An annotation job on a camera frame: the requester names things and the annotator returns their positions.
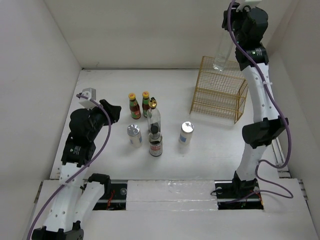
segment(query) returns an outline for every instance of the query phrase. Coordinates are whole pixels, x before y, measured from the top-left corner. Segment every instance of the white wall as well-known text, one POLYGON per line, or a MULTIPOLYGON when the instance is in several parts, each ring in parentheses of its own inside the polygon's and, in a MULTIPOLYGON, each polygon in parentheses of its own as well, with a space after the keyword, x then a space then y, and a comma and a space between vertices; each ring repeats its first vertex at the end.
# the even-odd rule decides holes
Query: white wall
POLYGON ((80 66, 43 0, 0 0, 0 233, 21 240, 80 66))
MULTIPOLYGON (((319 0, 300 0, 278 53, 270 58, 277 102, 292 131, 291 174, 302 179, 314 225, 320 234, 320 29, 319 0)), ((287 151, 286 135, 280 136, 287 151)))
MULTIPOLYGON (((194 68, 215 55, 230 0, 45 2, 84 68, 194 68)), ((260 4, 269 14, 265 45, 291 2, 260 4)))

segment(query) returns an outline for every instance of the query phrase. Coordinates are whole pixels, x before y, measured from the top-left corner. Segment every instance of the brown glass bottle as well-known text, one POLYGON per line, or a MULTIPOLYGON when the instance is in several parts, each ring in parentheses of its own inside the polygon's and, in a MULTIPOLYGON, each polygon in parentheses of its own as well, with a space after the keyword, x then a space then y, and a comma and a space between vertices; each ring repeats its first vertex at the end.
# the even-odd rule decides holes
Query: brown glass bottle
POLYGON ((149 102, 150 102, 150 97, 149 97, 149 92, 144 91, 142 93, 142 110, 143 110, 143 116, 146 118, 147 117, 147 111, 150 108, 149 102))
POLYGON ((136 95, 134 93, 129 94, 129 107, 131 112, 131 117, 133 119, 139 119, 141 117, 140 106, 136 99, 136 95))

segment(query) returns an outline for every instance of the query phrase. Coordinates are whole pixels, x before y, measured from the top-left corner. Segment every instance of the metal rack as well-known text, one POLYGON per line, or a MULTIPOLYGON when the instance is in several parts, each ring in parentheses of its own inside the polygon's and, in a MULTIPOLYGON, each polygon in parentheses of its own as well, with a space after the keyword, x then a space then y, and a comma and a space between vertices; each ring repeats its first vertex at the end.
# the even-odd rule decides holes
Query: metal rack
POLYGON ((214 61, 214 57, 202 57, 190 113, 232 119, 236 123, 245 110, 247 81, 237 62, 228 61, 220 72, 213 68, 214 61))

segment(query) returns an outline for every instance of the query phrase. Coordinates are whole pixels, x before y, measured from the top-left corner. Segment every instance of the blue label on can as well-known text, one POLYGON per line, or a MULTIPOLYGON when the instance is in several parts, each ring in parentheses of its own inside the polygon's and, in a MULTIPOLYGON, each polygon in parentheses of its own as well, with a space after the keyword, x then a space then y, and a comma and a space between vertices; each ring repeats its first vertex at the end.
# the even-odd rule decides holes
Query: blue label on can
POLYGON ((187 139, 180 134, 180 140, 185 143, 187 139))

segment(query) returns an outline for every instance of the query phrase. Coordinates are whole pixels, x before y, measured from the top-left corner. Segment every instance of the transparent cylinder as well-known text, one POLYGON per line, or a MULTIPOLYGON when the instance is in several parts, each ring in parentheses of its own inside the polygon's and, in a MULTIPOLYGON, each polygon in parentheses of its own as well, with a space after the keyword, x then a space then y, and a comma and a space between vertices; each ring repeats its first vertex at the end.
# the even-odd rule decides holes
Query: transparent cylinder
POLYGON ((215 54, 213 68, 223 72, 227 65, 234 43, 228 31, 223 30, 218 50, 215 54))

